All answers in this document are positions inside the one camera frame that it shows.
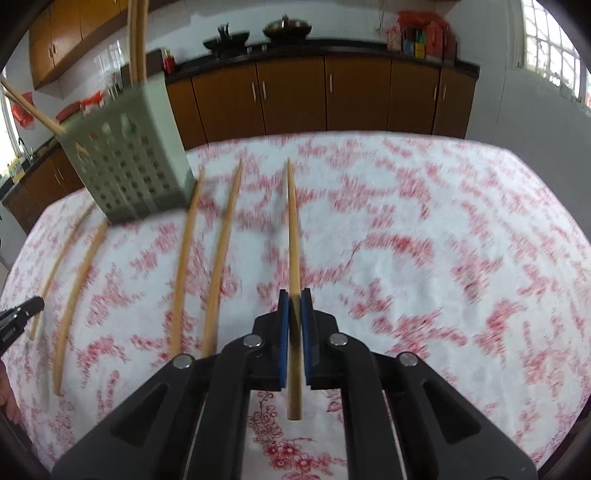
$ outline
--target blue gripper pad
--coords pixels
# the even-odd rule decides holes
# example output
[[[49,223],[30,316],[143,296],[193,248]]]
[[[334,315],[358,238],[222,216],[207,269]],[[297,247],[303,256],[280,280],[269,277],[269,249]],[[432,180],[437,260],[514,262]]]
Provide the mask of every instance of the blue gripper pad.
[[[312,348],[310,345],[310,311],[312,305],[310,289],[306,288],[301,291],[300,296],[300,316],[301,316],[301,333],[302,346],[304,351],[304,374],[306,375],[306,385],[310,385],[311,369],[312,369]]]
[[[277,313],[281,317],[281,337],[279,350],[279,379],[281,388],[287,385],[287,336],[290,322],[290,296],[285,290],[279,291]]]

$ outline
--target metal screw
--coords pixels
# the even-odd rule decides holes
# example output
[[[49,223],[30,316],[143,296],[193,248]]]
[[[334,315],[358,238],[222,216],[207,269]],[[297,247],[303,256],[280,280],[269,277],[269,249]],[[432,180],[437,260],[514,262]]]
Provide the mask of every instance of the metal screw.
[[[347,345],[349,338],[344,333],[333,333],[329,337],[329,342],[333,346]]]
[[[173,360],[173,365],[175,366],[175,368],[178,368],[179,370],[189,368],[192,363],[193,358],[190,355],[185,354],[177,355],[176,357],[174,357]]]
[[[418,363],[418,357],[411,352],[404,352],[400,355],[400,363],[405,367],[414,367]]]
[[[262,338],[254,334],[246,335],[244,337],[243,343],[248,348],[256,348],[257,346],[262,345]]]

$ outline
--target window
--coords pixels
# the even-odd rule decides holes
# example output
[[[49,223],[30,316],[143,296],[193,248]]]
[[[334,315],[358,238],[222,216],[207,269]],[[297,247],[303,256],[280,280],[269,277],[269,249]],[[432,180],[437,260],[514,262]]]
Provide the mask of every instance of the window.
[[[525,21],[525,66],[579,101],[587,95],[587,70],[579,52],[558,22],[536,0],[522,0]]]
[[[6,173],[15,153],[21,153],[17,135],[10,102],[4,95],[4,89],[0,88],[0,175]]]
[[[585,97],[585,105],[591,108],[591,75],[589,74],[587,74],[587,95]]]

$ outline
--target tablecloth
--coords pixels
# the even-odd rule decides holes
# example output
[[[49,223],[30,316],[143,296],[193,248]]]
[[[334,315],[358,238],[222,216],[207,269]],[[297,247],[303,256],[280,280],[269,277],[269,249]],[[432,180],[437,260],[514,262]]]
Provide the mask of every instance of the tablecloth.
[[[285,161],[295,165],[301,277],[314,306],[376,352],[413,351],[540,466],[591,393],[591,247],[516,156],[478,143],[384,133],[287,135],[188,153],[207,168],[185,285],[183,349],[199,357],[210,269],[232,171],[244,175],[224,269],[219,349],[250,332],[288,286]],[[0,306],[39,294],[77,218],[81,190],[47,208]],[[37,339],[5,363],[23,422],[51,465],[168,361],[186,212],[110,227],[89,270],[52,391],[57,327],[103,213],[82,223],[45,298]],[[346,478],[338,391],[251,395],[246,479]]]

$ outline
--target finger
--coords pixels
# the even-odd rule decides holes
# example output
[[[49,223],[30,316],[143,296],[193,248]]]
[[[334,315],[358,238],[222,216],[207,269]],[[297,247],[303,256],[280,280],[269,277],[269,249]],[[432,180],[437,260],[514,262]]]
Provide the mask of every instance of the finger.
[[[12,388],[10,388],[10,382],[7,378],[3,378],[2,375],[0,375],[0,407],[3,407],[13,395]]]
[[[20,410],[14,395],[12,395],[6,402],[6,417],[13,423],[16,423],[16,418],[20,417]]]

